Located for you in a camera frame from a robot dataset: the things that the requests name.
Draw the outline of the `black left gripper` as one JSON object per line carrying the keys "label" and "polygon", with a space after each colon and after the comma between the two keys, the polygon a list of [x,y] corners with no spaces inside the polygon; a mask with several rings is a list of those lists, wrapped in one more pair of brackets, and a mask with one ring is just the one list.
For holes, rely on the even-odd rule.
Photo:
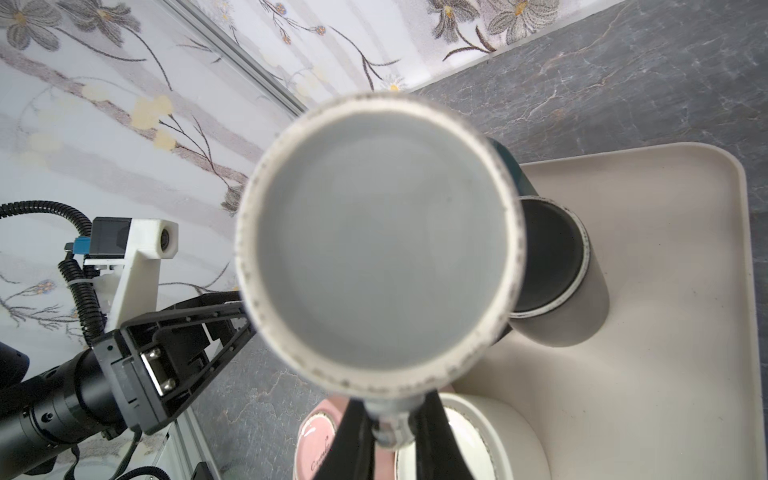
{"label": "black left gripper", "polygon": [[93,346],[125,425],[173,423],[253,337],[239,299],[190,299],[140,315]]}

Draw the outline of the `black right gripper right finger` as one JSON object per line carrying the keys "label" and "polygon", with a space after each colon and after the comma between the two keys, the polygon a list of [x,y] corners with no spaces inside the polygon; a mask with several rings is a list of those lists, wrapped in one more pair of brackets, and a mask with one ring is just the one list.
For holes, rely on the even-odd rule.
{"label": "black right gripper right finger", "polygon": [[472,480],[438,392],[426,394],[413,414],[418,480]]}

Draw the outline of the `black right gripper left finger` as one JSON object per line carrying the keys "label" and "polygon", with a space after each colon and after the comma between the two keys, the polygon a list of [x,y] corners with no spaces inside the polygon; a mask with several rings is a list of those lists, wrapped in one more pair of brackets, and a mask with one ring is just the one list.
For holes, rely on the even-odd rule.
{"label": "black right gripper left finger", "polygon": [[314,479],[372,480],[375,470],[373,424],[364,404],[351,400]]}

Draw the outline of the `white cream mug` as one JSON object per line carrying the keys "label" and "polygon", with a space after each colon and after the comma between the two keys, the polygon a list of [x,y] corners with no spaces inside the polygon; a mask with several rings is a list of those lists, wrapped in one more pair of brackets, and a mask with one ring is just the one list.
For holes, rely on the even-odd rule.
{"label": "white cream mug", "polygon": [[442,392],[449,425],[475,479],[549,479],[536,433],[513,407],[495,399]]}

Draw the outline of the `grey mug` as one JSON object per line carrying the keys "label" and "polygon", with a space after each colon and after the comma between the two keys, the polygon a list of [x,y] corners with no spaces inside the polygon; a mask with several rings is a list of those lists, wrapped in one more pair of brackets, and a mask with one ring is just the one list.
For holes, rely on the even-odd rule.
{"label": "grey mug", "polygon": [[413,441],[426,394],[499,338],[524,229],[506,166],[460,116],[404,93],[342,97],[299,117],[250,176],[240,293],[272,352],[361,401],[396,449]]}

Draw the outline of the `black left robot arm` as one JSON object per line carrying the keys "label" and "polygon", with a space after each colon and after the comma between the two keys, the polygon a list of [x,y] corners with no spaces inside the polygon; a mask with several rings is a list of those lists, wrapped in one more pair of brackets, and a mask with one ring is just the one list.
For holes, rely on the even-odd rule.
{"label": "black left robot arm", "polygon": [[70,361],[1,393],[1,476],[84,440],[173,423],[255,335],[243,303],[210,295],[140,315]]}

